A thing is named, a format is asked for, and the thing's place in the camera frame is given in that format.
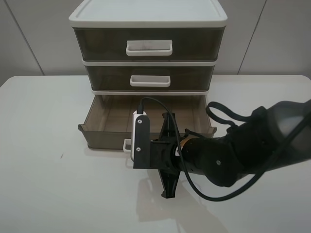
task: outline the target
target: drawer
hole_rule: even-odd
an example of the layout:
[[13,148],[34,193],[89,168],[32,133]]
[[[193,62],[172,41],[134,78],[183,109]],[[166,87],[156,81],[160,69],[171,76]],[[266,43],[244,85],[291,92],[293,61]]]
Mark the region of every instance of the drawer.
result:
[[84,62],[93,91],[207,92],[215,63]]
[[215,61],[223,28],[74,28],[86,61]]
[[[78,129],[84,135],[91,149],[122,150],[125,139],[131,138],[132,114],[137,110],[138,96],[100,96],[96,95],[84,124]],[[176,122],[183,136],[184,129],[190,129],[207,137],[216,132],[210,126],[205,113],[205,96],[159,96],[175,113]],[[144,111],[150,119],[151,140],[159,137],[163,116],[162,106],[152,101],[146,101]]]

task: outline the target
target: white drawer handle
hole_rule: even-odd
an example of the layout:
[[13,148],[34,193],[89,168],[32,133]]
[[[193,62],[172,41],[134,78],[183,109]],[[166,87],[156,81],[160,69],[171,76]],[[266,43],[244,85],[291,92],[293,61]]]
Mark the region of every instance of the white drawer handle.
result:
[[138,56],[170,56],[173,53],[171,40],[128,40],[126,54]]
[[153,75],[132,75],[130,84],[131,86],[169,87],[171,85],[171,77]]
[[124,143],[123,143],[123,152],[130,154],[131,153],[131,149],[127,149],[126,146],[131,145],[132,144],[132,140],[131,139],[125,139]]

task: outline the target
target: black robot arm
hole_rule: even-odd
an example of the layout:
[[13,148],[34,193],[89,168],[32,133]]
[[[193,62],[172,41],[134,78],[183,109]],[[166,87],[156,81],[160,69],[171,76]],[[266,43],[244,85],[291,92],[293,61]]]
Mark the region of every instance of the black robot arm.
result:
[[[267,170],[300,163],[311,159],[311,100],[306,103],[283,101],[269,109],[260,107],[251,116],[235,114],[225,106],[211,102],[207,114],[221,124],[228,124],[227,135],[220,138],[205,138],[194,133],[196,138],[181,138],[171,113],[157,101],[167,113],[158,140],[149,139],[149,119],[142,114],[143,98],[138,114],[133,119],[132,156],[134,168],[158,169],[165,198],[175,197],[180,171],[194,191],[211,201],[222,201],[237,196]],[[217,108],[234,120],[244,121],[237,126],[233,121],[223,120],[210,110]],[[138,118],[142,124],[136,124]],[[196,189],[188,172],[205,175],[217,186],[232,186],[247,174],[255,176],[236,192],[221,198],[211,198]]]

